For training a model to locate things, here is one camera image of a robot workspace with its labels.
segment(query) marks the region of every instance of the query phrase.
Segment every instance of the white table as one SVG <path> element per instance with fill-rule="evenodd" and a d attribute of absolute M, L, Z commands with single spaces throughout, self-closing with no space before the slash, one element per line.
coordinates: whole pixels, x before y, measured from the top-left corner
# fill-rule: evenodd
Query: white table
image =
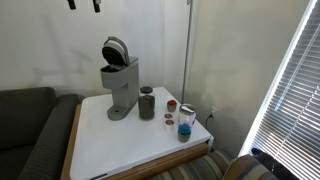
<path fill-rule="evenodd" d="M 150 121 L 139 118 L 138 104 L 119 121 L 108 119 L 112 95 L 86 98 L 82 102 L 78 132 L 73 152 L 71 179 L 109 177 L 139 164 L 203 143 L 213 137 L 198 121 L 192 127 L 188 142 L 181 143 L 177 127 L 165 128 L 167 101 L 174 99 L 164 88 L 154 88 L 155 117 Z M 173 115 L 177 126 L 178 108 Z"/>

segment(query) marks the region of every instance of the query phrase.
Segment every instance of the window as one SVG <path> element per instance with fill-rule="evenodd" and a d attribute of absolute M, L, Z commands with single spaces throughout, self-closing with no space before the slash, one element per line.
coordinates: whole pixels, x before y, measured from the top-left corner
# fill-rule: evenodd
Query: window
<path fill-rule="evenodd" d="M 320 1 L 310 1 L 239 156 L 252 147 L 320 179 Z"/>

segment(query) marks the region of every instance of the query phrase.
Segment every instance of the electrical cord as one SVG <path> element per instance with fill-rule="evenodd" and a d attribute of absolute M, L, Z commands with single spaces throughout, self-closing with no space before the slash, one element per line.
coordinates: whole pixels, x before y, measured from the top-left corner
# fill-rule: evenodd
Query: electrical cord
<path fill-rule="evenodd" d="M 208 124 L 208 120 L 210 118 L 213 118 L 212 120 L 214 120 L 214 114 L 210 114 L 208 117 L 207 117 L 207 120 L 206 120 L 206 129 L 207 129 L 207 124 Z"/>

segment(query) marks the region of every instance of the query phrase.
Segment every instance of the gray couch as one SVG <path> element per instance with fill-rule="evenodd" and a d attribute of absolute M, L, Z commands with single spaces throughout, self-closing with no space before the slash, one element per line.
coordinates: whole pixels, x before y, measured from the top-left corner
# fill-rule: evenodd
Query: gray couch
<path fill-rule="evenodd" d="M 0 179 L 59 179 L 77 95 L 0 91 Z"/>

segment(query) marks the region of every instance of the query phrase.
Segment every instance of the striped cushion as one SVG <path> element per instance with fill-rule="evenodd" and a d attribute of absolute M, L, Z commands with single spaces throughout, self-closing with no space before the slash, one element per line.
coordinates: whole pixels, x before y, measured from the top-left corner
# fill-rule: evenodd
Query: striped cushion
<path fill-rule="evenodd" d="M 226 149 L 214 151 L 150 179 L 221 179 L 232 159 L 233 156 Z"/>
<path fill-rule="evenodd" d="M 239 157 L 231 162 L 223 179 L 257 179 L 274 180 L 276 178 L 268 169 L 250 155 Z"/>

